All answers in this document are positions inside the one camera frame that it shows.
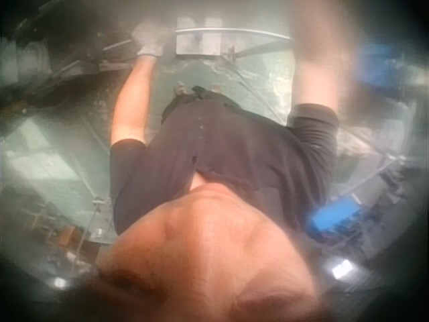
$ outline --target light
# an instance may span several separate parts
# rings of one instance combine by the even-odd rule
[[[351,270],[353,266],[351,265],[349,260],[343,260],[343,262],[332,269],[332,273],[334,274],[334,278],[339,280],[340,278],[346,276]]]
[[[67,286],[67,281],[63,278],[57,277],[54,280],[54,286],[58,288],[65,288]]]

